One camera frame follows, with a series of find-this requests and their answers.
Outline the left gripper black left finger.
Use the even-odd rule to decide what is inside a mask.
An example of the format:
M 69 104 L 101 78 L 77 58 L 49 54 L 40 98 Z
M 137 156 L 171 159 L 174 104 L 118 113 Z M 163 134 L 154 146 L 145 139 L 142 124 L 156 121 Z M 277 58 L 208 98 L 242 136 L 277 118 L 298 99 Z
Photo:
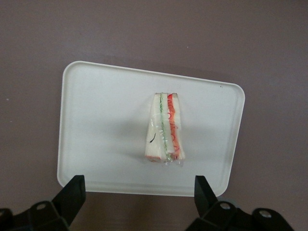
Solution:
M 0 210 L 2 231 L 68 231 L 86 201 L 85 177 L 75 175 L 51 201 L 41 201 L 14 215 Z

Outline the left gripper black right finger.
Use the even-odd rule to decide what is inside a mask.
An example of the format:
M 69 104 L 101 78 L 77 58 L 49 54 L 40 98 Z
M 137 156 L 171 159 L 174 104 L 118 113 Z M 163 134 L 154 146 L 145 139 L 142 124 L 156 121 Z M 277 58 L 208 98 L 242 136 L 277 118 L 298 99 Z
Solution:
M 292 231 L 278 212 L 256 208 L 251 214 L 230 202 L 219 200 L 204 176 L 196 176 L 194 202 L 199 214 L 188 231 Z

